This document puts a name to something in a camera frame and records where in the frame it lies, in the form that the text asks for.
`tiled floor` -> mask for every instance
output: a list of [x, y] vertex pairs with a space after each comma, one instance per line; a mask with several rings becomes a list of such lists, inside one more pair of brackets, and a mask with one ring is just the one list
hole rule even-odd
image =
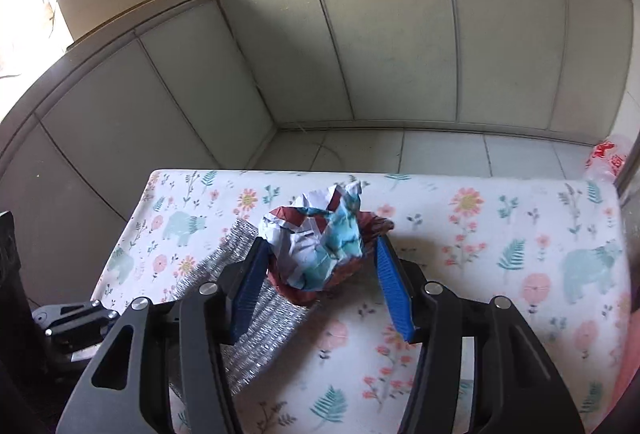
[[436, 131], [281, 131], [255, 169], [578, 179], [591, 148]]

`silver bolt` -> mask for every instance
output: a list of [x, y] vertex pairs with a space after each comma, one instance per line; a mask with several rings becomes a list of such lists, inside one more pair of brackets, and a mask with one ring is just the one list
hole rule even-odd
[[200, 286], [199, 291], [202, 295], [213, 295], [218, 291], [218, 285], [216, 283], [204, 283]]
[[498, 297], [495, 298], [494, 304], [500, 309], [509, 309], [511, 307], [511, 301], [502, 295], [498, 295]]
[[149, 306], [149, 299], [146, 297], [138, 297], [137, 299], [133, 299], [133, 302], [131, 303], [131, 307], [136, 311], [140, 311], [147, 306]]
[[427, 283], [424, 285], [424, 290], [429, 295], [440, 295], [440, 293], [442, 293], [442, 285], [438, 283]]

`crumpled paper ball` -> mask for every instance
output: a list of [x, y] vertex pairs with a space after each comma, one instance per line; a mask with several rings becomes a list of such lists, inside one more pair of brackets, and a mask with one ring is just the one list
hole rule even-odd
[[360, 182], [332, 185], [265, 214], [258, 234], [273, 251], [269, 280], [295, 304], [313, 302], [372, 259], [374, 241], [392, 221], [360, 211]]

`metallic fabric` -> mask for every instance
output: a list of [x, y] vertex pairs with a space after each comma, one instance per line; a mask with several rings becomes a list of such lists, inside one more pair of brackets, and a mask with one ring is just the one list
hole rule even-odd
[[[174, 299], [181, 299], [193, 287], [207, 281], [215, 281], [226, 265], [242, 261], [257, 235], [258, 229], [251, 223], [244, 220], [236, 221], [220, 247], [178, 282], [173, 294]], [[231, 394], [240, 392], [269, 366], [310, 311], [310, 308], [290, 303], [265, 279], [249, 330], [234, 346], [221, 346]], [[169, 349], [168, 358], [170, 385], [181, 397], [182, 385], [176, 346]]]

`table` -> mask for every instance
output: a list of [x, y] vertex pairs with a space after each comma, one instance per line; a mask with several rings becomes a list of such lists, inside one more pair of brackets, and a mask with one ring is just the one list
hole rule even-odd
[[[303, 191], [359, 180], [362, 210], [393, 220], [401, 257], [460, 297], [507, 295], [559, 369], [592, 430], [607, 411], [626, 337], [630, 280], [618, 198], [590, 181], [384, 173], [158, 170], [125, 227], [93, 299], [171, 300], [236, 219], [258, 224]], [[419, 349], [393, 329], [364, 270], [311, 314], [272, 366], [235, 397], [247, 433], [397, 431]], [[472, 397], [465, 345], [456, 432]], [[331, 414], [326, 413], [326, 404]], [[178, 434], [187, 419], [177, 399]]]

